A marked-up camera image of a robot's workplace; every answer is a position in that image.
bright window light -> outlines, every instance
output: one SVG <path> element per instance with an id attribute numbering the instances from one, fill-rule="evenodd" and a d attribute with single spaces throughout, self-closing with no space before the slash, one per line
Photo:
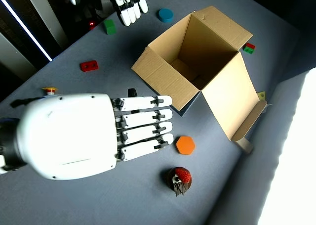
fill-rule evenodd
<path id="1" fill-rule="evenodd" d="M 315 225 L 316 68 L 305 77 L 259 225 Z"/>
<path id="2" fill-rule="evenodd" d="M 21 25 L 21 27 L 25 30 L 25 32 L 31 37 L 31 39 L 34 41 L 34 43 L 38 46 L 38 48 L 43 52 L 43 54 L 46 56 L 46 58 L 51 61 L 51 57 L 47 54 L 47 52 L 43 49 L 43 47 L 39 44 L 39 42 L 35 39 L 35 37 L 32 35 L 32 33 L 29 31 L 29 29 L 24 25 L 24 23 L 21 21 L 21 19 L 18 17 L 18 15 L 15 13 L 15 11 L 10 7 L 10 5 L 7 3 L 6 0 L 1 0 L 5 7 L 9 10 L 9 12 L 12 14 L 12 16 L 17 20 L 17 22 Z"/>

blue round block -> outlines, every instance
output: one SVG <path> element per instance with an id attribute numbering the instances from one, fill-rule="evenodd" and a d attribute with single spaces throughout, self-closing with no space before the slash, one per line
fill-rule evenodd
<path id="1" fill-rule="evenodd" d="M 163 23 L 171 22 L 173 19 L 173 12 L 169 9 L 160 9 L 158 12 L 158 18 Z"/>

green cube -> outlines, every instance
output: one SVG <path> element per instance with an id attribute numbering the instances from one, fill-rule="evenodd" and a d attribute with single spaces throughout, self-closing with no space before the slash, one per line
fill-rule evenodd
<path id="1" fill-rule="evenodd" d="M 117 32 L 113 20 L 105 20 L 103 25 L 108 35 L 113 35 Z"/>
<path id="2" fill-rule="evenodd" d="M 245 46 L 245 47 L 243 48 L 243 51 L 252 54 L 253 51 L 254 51 L 254 49 L 252 49 L 252 48 L 250 48 L 250 47 L 248 47 L 248 46 Z"/>

red lego brick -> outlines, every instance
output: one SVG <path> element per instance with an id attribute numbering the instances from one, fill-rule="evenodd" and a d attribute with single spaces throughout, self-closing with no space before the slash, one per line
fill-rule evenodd
<path id="1" fill-rule="evenodd" d="M 98 63 L 95 60 L 84 62 L 80 64 L 80 68 L 82 71 L 87 72 L 91 70 L 98 69 Z"/>
<path id="2" fill-rule="evenodd" d="M 252 45 L 252 44 L 250 44 L 250 43 L 246 43 L 246 47 L 249 47 L 249 48 L 251 48 L 251 49 L 255 49 L 255 46 Z"/>

table surface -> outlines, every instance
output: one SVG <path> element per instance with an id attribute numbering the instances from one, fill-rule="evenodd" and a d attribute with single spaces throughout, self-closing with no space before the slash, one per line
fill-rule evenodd
<path id="1" fill-rule="evenodd" d="M 188 13 L 216 6 L 254 34 L 253 54 L 242 51 L 257 91 L 275 86 L 299 36 L 285 21 L 252 0 L 147 0 L 149 12 L 130 27 L 116 14 L 117 33 L 107 36 L 103 25 L 87 33 L 41 69 L 0 104 L 0 116 L 20 117 L 23 106 L 9 107 L 20 98 L 42 96 L 42 87 L 59 93 L 107 93 L 127 96 L 136 88 L 140 96 L 154 92 L 130 68 L 146 45 Z M 174 12 L 170 24 L 156 12 Z M 82 72 L 79 63 L 97 60 L 99 70 Z M 71 181 L 52 181 L 38 176 L 29 166 L 0 177 L 0 223 L 34 224 L 202 224 L 207 219 L 241 150 L 229 142 L 200 95 L 189 111 L 174 113 L 173 134 L 191 136 L 196 148 L 190 156 L 171 145 L 136 160 L 118 163 L 114 170 Z M 163 182 L 172 167 L 190 170 L 193 182 L 185 196 L 176 197 Z"/>

